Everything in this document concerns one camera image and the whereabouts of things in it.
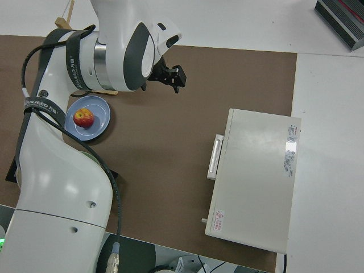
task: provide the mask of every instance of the red apple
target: red apple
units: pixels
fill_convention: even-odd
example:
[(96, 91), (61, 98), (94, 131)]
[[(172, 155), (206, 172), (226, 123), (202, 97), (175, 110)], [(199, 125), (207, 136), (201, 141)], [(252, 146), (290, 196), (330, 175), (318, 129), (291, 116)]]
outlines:
[(78, 109), (73, 115), (73, 121), (76, 125), (87, 128), (93, 124), (93, 113), (87, 108)]

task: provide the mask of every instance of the brown surface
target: brown surface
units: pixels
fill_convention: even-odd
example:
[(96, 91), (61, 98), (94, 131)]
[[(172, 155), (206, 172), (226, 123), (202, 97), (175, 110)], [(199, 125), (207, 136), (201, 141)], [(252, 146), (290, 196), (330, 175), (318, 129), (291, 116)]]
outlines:
[[(21, 63), (41, 40), (0, 36), (2, 177), (22, 120)], [(174, 47), (166, 61), (182, 65), (187, 74), (180, 94), (149, 82), (146, 92), (102, 96), (110, 104), (111, 122), (91, 145), (120, 174), (122, 234), (274, 272), (275, 253), (209, 237), (201, 219), (208, 216), (213, 191), (206, 174), (214, 136), (224, 133), (229, 108), (290, 115), (296, 55)], [(35, 71), (32, 67), (27, 77), (34, 78)], [(16, 204), (16, 187), (0, 183), (1, 204)], [(113, 204), (110, 232), (116, 215)]]

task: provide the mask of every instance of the white robotic arm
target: white robotic arm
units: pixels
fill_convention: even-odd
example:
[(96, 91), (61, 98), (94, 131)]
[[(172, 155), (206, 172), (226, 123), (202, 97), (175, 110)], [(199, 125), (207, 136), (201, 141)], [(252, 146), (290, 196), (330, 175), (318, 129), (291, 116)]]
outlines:
[[(92, 5), (100, 32), (82, 37), (56, 30), (46, 38), (44, 44), (67, 42), (42, 50), (33, 103), (55, 104), (62, 112), (79, 89), (132, 91), (145, 89), (147, 79), (177, 91), (184, 86), (180, 66), (168, 69), (162, 57), (181, 38), (170, 21), (153, 18), (141, 0)], [(111, 208), (108, 176), (34, 113), (24, 116), (16, 162), (22, 187), (0, 252), (0, 273), (92, 272)]]

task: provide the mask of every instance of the plate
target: plate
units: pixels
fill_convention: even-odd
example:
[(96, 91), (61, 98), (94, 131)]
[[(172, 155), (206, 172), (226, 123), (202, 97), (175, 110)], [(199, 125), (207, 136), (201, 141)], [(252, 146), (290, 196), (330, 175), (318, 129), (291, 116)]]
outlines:
[[(89, 109), (94, 115), (94, 122), (88, 128), (77, 126), (73, 121), (73, 115), (80, 108)], [(101, 135), (110, 121), (110, 108), (107, 102), (97, 96), (86, 96), (75, 101), (66, 113), (65, 129), (79, 140), (91, 140)]]

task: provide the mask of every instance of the label sticker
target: label sticker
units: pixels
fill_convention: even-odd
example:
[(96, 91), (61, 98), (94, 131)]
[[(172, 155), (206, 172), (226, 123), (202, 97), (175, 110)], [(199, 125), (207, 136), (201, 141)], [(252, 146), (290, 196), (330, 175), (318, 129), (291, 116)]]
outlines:
[(223, 210), (215, 210), (215, 216), (213, 221), (213, 231), (221, 232), (222, 224), (224, 223), (225, 212)]
[(297, 131), (296, 125), (292, 124), (288, 128), (288, 135), (286, 141), (286, 150), (284, 153), (283, 173), (286, 177), (293, 177), (295, 155), (297, 151)]

